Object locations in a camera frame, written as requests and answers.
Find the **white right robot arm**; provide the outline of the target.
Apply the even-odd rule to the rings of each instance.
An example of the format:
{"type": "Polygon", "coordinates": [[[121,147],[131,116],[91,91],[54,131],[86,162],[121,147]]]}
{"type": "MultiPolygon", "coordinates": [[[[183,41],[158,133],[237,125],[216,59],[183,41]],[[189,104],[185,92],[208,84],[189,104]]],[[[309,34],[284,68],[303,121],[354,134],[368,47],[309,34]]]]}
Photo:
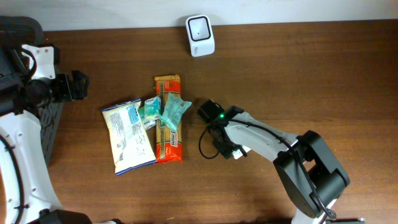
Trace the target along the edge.
{"type": "Polygon", "coordinates": [[[292,223],[336,219],[332,207],[350,179],[318,133],[285,133],[254,119],[242,108],[224,110],[212,100],[202,104],[197,115],[205,123],[205,132],[211,135],[217,153],[225,159],[239,159],[254,151],[273,163],[297,209],[292,223]]]}

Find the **teal tissue pack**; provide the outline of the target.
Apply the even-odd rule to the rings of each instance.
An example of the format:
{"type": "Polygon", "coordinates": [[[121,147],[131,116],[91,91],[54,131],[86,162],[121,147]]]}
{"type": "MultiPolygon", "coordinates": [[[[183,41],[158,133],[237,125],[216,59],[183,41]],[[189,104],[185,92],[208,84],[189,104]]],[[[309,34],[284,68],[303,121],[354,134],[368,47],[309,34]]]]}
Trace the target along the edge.
{"type": "Polygon", "coordinates": [[[159,119],[161,111],[161,99],[158,96],[144,102],[144,118],[147,120],[159,119]]]}
{"type": "Polygon", "coordinates": [[[148,130],[150,128],[153,128],[156,126],[156,120],[152,118],[145,118],[144,114],[144,107],[141,107],[138,109],[139,115],[141,117],[141,121],[143,123],[143,127],[145,130],[148,130]]]}

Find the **mint green wipes pack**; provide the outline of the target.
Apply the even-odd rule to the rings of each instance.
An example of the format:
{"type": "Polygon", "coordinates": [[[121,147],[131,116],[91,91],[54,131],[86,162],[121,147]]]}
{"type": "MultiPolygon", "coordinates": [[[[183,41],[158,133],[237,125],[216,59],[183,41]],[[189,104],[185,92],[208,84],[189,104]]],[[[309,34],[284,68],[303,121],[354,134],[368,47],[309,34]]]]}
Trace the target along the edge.
{"type": "Polygon", "coordinates": [[[180,97],[168,94],[166,105],[159,118],[164,122],[172,131],[178,130],[178,124],[182,119],[182,115],[192,105],[190,101],[183,101],[180,97]]]}

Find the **orange spaghetti pack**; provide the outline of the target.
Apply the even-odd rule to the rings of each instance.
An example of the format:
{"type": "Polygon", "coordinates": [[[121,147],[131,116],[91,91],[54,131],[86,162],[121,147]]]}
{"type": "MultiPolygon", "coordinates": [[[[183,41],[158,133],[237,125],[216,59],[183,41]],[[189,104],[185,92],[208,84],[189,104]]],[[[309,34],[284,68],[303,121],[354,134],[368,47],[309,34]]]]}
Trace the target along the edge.
{"type": "MultiPolygon", "coordinates": [[[[163,113],[164,106],[169,95],[181,98],[181,81],[179,75],[165,75],[155,77],[155,92],[161,100],[160,113],[163,113]]],[[[165,163],[171,161],[182,162],[182,122],[178,124],[178,131],[172,131],[161,120],[156,122],[156,141],[155,156],[157,163],[165,163]]]]}

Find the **cream blue snack bag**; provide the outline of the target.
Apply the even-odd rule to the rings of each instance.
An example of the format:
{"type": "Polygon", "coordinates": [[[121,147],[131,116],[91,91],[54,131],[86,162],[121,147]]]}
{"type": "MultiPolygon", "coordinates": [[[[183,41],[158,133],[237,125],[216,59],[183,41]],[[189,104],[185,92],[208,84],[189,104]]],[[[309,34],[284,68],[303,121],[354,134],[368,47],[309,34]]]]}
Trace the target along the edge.
{"type": "Polygon", "coordinates": [[[141,100],[135,99],[101,110],[117,176],[157,162],[138,112],[140,105],[141,100]]]}

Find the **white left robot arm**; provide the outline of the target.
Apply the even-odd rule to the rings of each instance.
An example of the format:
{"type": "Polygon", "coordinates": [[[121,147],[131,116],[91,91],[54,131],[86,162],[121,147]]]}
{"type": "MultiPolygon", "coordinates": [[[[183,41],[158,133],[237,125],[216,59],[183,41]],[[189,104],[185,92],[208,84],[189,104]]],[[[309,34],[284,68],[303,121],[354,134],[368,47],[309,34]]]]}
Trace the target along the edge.
{"type": "Polygon", "coordinates": [[[42,150],[41,109],[87,97],[79,70],[57,73],[59,49],[30,17],[1,16],[1,177],[6,223],[90,223],[63,209],[42,150]]]}

